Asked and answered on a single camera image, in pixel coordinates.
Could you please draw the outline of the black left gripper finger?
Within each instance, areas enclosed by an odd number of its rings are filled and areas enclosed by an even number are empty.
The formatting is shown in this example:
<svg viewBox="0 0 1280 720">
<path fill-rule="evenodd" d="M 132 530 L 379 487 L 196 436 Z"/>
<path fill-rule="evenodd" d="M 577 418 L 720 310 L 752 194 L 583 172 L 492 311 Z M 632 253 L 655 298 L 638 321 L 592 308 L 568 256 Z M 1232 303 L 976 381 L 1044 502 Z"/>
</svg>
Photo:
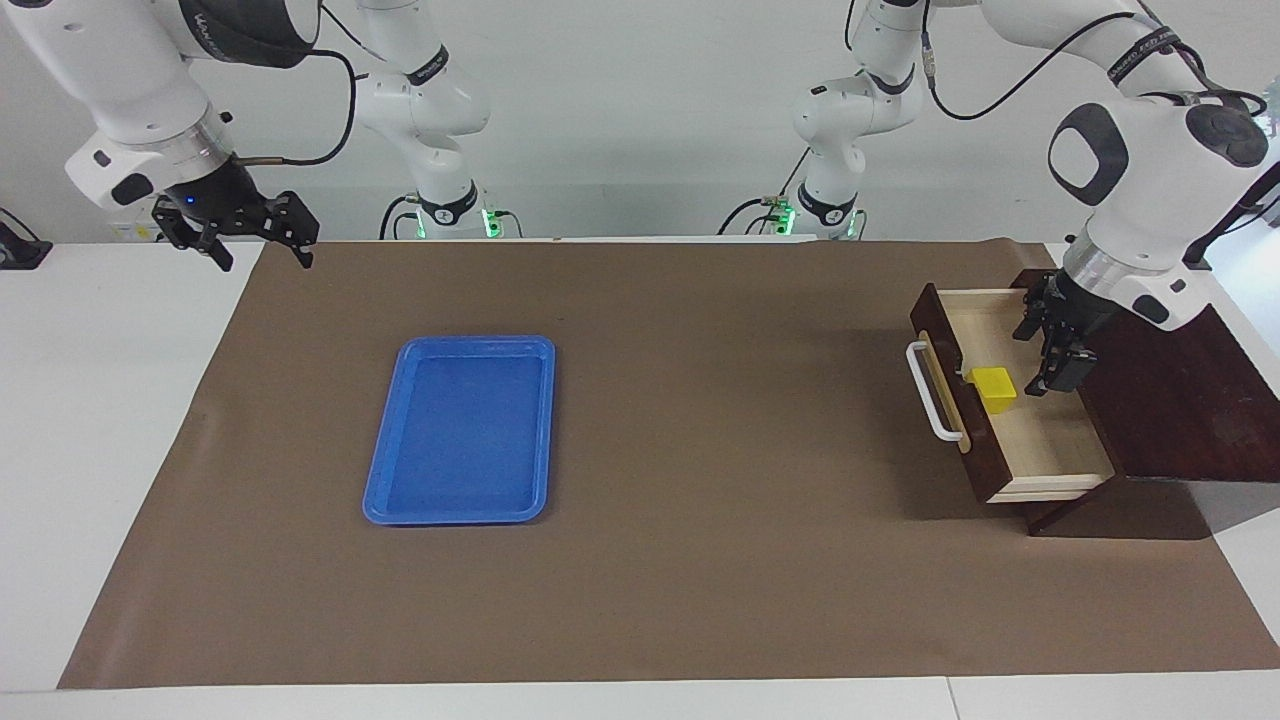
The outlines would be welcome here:
<svg viewBox="0 0 1280 720">
<path fill-rule="evenodd" d="M 1039 370 L 1024 387 L 1024 395 L 1043 397 L 1050 392 L 1073 393 L 1098 364 L 1098 355 L 1074 336 L 1047 336 L 1042 343 Z"/>
<path fill-rule="evenodd" d="M 1023 296 L 1023 318 L 1012 332 L 1014 340 L 1021 342 L 1030 341 L 1043 329 L 1046 318 L 1050 314 L 1048 296 L 1048 286 L 1034 286 L 1025 292 Z"/>
</svg>

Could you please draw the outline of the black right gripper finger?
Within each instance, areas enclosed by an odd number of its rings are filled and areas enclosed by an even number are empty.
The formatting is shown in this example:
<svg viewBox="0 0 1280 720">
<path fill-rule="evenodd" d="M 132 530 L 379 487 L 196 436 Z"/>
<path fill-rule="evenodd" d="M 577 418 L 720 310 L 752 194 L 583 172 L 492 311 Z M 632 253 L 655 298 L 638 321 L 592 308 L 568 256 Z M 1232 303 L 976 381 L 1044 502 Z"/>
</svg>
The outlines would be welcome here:
<svg viewBox="0 0 1280 720">
<path fill-rule="evenodd" d="M 234 258 L 221 242 L 216 225 L 204 225 L 197 231 L 175 204 L 155 204 L 152 219 L 174 249 L 195 250 L 212 260 L 221 272 L 232 270 Z"/>
<path fill-rule="evenodd" d="M 312 247 L 320 223 L 294 191 L 284 191 L 264 205 L 264 238 L 289 249 L 303 269 L 314 265 Z"/>
</svg>

